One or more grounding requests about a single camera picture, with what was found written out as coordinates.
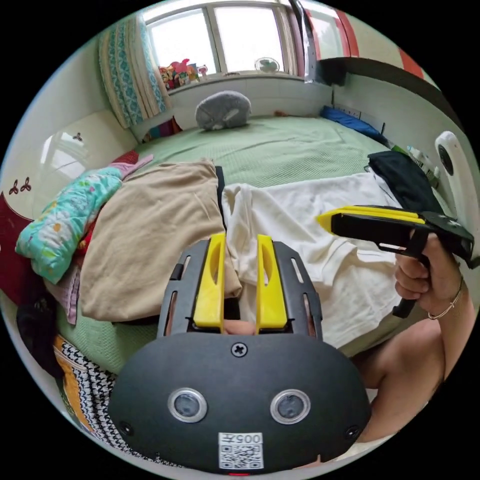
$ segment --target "pink cloth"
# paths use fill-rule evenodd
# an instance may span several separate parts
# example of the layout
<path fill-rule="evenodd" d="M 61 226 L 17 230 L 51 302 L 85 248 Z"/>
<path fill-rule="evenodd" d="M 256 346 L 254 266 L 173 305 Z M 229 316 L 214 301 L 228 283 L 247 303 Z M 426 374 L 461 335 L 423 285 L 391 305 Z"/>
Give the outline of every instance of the pink cloth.
<path fill-rule="evenodd" d="M 69 324 L 77 323 L 77 303 L 80 289 L 80 267 L 72 263 L 62 279 L 54 285 L 44 279 L 46 289 L 63 307 Z"/>
<path fill-rule="evenodd" d="M 121 177 L 122 180 L 124 180 L 128 175 L 131 175 L 133 172 L 136 172 L 138 169 L 141 167 L 144 167 L 146 164 L 149 164 L 152 160 L 154 159 L 154 156 L 147 155 L 145 158 L 142 158 L 135 164 L 127 163 L 127 162 L 122 162 L 122 161 L 114 161 L 109 165 L 109 167 L 115 167 L 116 169 L 119 169 L 123 175 Z"/>

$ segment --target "qr code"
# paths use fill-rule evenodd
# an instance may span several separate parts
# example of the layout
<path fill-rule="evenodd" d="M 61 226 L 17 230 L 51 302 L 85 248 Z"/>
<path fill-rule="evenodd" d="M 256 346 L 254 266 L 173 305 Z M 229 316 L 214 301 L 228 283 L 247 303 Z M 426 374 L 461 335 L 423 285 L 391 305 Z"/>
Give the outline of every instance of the qr code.
<path fill-rule="evenodd" d="M 262 469 L 262 444 L 220 445 L 220 468 L 231 470 Z"/>

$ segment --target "screw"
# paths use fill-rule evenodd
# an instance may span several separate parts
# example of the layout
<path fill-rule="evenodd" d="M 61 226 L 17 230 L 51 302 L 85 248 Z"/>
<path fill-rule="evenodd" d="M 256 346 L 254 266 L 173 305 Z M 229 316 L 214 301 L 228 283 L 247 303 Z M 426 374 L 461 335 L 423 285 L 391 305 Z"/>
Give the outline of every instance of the screw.
<path fill-rule="evenodd" d="M 360 428 L 357 425 L 352 425 L 345 430 L 345 438 L 347 440 L 356 439 L 360 434 Z"/>
<path fill-rule="evenodd" d="M 134 429 L 126 421 L 120 422 L 119 430 L 121 434 L 127 437 L 131 437 L 134 434 Z"/>
<path fill-rule="evenodd" d="M 230 351 L 234 357 L 240 358 L 247 354 L 248 348 L 244 343 L 234 343 Z"/>

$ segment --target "electrical outlet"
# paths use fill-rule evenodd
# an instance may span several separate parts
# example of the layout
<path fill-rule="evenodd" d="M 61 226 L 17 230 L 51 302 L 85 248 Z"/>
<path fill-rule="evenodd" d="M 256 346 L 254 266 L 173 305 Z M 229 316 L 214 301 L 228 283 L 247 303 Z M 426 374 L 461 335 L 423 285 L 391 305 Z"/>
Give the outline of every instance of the electrical outlet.
<path fill-rule="evenodd" d="M 345 105 L 334 105 L 333 108 L 340 110 L 341 112 L 345 112 L 346 114 L 351 115 L 356 119 L 359 119 L 362 113 L 360 110 L 355 110 L 354 108 L 350 108 L 349 106 Z"/>
<path fill-rule="evenodd" d="M 369 115 L 368 113 L 362 112 L 360 115 L 360 120 L 363 120 L 364 122 L 368 123 L 374 129 L 378 130 L 380 133 L 384 131 L 385 123 L 379 120 L 378 118 L 372 115 Z"/>

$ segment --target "houndstooth fabric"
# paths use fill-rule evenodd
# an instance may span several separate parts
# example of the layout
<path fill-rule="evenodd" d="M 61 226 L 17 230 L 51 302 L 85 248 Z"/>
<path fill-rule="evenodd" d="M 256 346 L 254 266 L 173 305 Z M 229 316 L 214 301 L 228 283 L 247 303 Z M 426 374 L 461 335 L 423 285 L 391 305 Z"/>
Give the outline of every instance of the houndstooth fabric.
<path fill-rule="evenodd" d="M 149 460 L 169 467 L 179 467 L 175 463 L 162 460 L 152 460 L 132 450 L 123 440 L 107 413 L 110 394 L 115 385 L 116 375 L 101 369 L 86 358 L 78 349 L 63 342 L 62 353 L 78 368 L 73 367 L 73 373 L 79 385 L 80 407 L 88 421 L 95 438 L 106 444 L 143 460 Z"/>

